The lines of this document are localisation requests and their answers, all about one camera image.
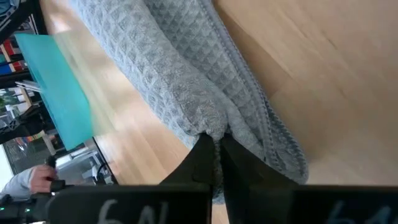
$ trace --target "white wall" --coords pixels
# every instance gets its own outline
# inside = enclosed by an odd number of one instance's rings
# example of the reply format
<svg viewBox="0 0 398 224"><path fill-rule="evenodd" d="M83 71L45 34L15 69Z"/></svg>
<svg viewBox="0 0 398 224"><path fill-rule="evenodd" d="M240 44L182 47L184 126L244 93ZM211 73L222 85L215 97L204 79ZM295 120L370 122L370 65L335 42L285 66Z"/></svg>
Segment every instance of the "white wall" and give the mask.
<svg viewBox="0 0 398 224"><path fill-rule="evenodd" d="M12 173L10 163L8 162L6 152L4 152L4 148L2 144L0 144L0 190L9 182L11 177L14 174Z"/></svg>

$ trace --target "teal sheet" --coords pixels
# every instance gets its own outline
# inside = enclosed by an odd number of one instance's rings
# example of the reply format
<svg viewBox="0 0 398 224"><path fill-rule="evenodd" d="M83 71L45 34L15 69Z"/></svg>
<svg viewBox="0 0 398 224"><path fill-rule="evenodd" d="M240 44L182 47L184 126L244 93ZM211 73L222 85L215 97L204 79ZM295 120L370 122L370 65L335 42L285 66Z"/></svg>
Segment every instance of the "teal sheet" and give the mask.
<svg viewBox="0 0 398 224"><path fill-rule="evenodd" d="M89 102L53 37L16 34L16 39L66 149L93 137Z"/></svg>

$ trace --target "person's hand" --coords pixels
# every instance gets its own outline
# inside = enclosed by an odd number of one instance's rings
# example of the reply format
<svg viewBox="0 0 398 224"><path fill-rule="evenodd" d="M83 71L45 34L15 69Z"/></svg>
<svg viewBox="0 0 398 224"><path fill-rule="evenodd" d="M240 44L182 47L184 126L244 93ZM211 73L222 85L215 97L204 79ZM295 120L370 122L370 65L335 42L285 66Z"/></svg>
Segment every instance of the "person's hand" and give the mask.
<svg viewBox="0 0 398 224"><path fill-rule="evenodd" d="M38 165L33 168L30 180L30 191L36 193L49 193L51 180L56 178L55 169L46 165Z"/></svg>

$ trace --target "gray waffle-knit blanket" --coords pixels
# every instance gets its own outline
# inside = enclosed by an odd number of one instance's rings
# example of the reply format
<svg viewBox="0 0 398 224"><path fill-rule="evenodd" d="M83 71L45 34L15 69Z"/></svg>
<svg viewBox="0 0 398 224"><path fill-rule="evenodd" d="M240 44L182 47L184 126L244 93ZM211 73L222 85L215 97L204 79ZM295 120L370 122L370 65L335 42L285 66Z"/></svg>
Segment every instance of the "gray waffle-knit blanket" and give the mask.
<svg viewBox="0 0 398 224"><path fill-rule="evenodd" d="M217 142L229 132L275 170L301 184L307 180L302 150L272 110L210 0L70 2L186 146L192 148L201 133Z"/></svg>

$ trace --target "wooden floor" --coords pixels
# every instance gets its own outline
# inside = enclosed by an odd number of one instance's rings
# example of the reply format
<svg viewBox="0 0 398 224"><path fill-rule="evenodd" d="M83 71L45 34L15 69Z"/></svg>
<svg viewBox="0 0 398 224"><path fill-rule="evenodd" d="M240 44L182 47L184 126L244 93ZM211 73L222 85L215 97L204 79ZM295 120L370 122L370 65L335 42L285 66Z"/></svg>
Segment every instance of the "wooden floor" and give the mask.
<svg viewBox="0 0 398 224"><path fill-rule="evenodd" d="M44 14L123 184L156 184L188 150L152 114L66 1ZM310 162L310 184L397 185L398 1L216 0L220 17ZM224 207L214 223L227 223Z"/></svg>

